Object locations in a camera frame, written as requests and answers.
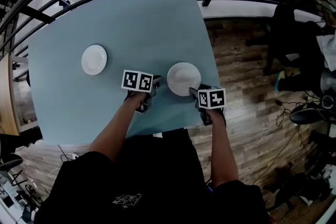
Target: shoe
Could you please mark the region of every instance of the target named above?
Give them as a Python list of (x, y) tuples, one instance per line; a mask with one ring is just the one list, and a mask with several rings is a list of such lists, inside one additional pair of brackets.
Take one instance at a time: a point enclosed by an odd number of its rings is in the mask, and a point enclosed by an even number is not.
[(284, 71), (280, 71), (280, 72), (277, 74), (277, 78), (276, 78), (276, 82), (275, 82), (275, 86), (274, 86), (276, 92), (280, 92), (280, 91), (278, 90), (278, 87), (279, 87), (279, 80), (280, 80), (280, 79), (284, 79), (284, 78), (286, 78), (286, 73), (285, 73)]

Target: white cloth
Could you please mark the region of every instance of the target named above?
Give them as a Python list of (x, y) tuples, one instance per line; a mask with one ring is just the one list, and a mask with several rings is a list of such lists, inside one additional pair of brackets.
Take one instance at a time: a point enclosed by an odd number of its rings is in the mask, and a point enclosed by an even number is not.
[(336, 38), (335, 35), (317, 36), (317, 42), (324, 56), (324, 65), (330, 71), (336, 70)]

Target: wooden floor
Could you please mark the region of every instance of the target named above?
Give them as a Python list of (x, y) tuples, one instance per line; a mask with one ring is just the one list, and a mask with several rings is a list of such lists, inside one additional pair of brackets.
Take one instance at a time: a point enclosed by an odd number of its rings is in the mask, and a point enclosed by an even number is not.
[[(225, 109), (227, 132), (238, 165), (240, 180), (245, 184), (255, 182), (262, 189), (275, 178), (274, 168), (285, 166), (288, 162), (293, 163), (293, 174), (303, 172), (306, 152), (311, 151), (311, 145), (307, 144), (308, 136), (310, 130), (317, 126), (305, 125), (298, 129), (287, 117), (284, 118), (282, 124), (277, 126), (277, 117), (281, 114), (281, 107), (275, 104), (275, 100), (304, 102), (304, 95), (301, 92), (276, 93), (274, 91), (275, 76), (281, 69), (278, 62), (273, 65), (272, 75), (263, 75), (267, 47), (245, 46), (246, 39), (263, 33), (261, 28), (252, 21), (231, 20), (209, 22), (207, 29), (221, 85), (227, 93)], [(286, 104), (288, 109), (294, 107), (295, 104)], [(189, 128), (189, 134), (197, 150), (205, 180), (208, 180), (211, 173), (211, 127)], [(269, 168), (274, 158), (288, 142), (288, 146)], [(66, 153), (83, 154), (88, 145), (61, 145), (61, 148)], [(36, 145), (24, 148), (17, 154), (25, 160), (22, 165), (25, 170), (23, 176), (32, 179), (37, 185), (38, 192), (46, 198), (59, 170), (53, 171), (50, 175), (47, 174), (62, 165), (60, 149), (57, 146), (45, 146), (43, 141), (39, 141)], [(262, 190), (262, 194), (267, 207), (274, 204), (274, 194), (265, 190)], [(314, 210), (314, 204), (310, 206), (312, 221), (324, 210), (328, 202), (330, 201), (317, 202), (318, 210)], [(305, 205), (301, 207), (301, 211), (304, 212)], [(276, 209), (272, 215), (277, 216), (278, 221), (285, 221), (282, 223), (299, 223), (300, 216), (306, 215), (297, 214), (298, 216), (289, 222), (288, 217), (294, 213), (290, 212), (285, 216), (279, 212), (281, 210)]]

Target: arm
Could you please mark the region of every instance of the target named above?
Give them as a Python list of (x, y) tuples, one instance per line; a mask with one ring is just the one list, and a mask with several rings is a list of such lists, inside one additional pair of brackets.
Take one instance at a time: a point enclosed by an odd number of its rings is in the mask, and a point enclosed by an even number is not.
[(238, 180), (238, 169), (230, 147), (223, 117), (214, 110), (206, 111), (212, 120), (211, 178), (214, 187)]
[(146, 94), (143, 92), (132, 94), (92, 142), (89, 151), (100, 152), (114, 162), (125, 140), (134, 112), (145, 96)]

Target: plate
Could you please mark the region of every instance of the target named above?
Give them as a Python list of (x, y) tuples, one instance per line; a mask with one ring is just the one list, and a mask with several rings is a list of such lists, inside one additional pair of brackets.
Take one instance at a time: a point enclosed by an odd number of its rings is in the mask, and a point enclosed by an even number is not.
[(188, 96), (190, 87), (194, 89), (200, 87), (201, 74), (191, 63), (179, 62), (168, 71), (167, 84), (173, 93)]
[(97, 44), (88, 47), (82, 55), (83, 70), (89, 75), (97, 75), (103, 71), (106, 62), (106, 51), (103, 47)]

